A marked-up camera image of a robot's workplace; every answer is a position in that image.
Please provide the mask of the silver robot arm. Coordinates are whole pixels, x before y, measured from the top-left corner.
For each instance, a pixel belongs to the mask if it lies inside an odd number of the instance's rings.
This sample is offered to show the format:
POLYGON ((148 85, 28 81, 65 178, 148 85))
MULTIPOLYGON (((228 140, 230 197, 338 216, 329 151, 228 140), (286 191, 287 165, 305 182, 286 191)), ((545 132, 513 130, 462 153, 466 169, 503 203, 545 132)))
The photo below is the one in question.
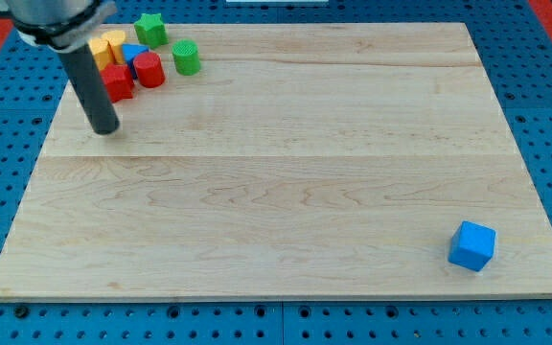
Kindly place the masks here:
POLYGON ((27 44, 70 53, 117 11, 109 0, 6 0, 15 29, 27 44))

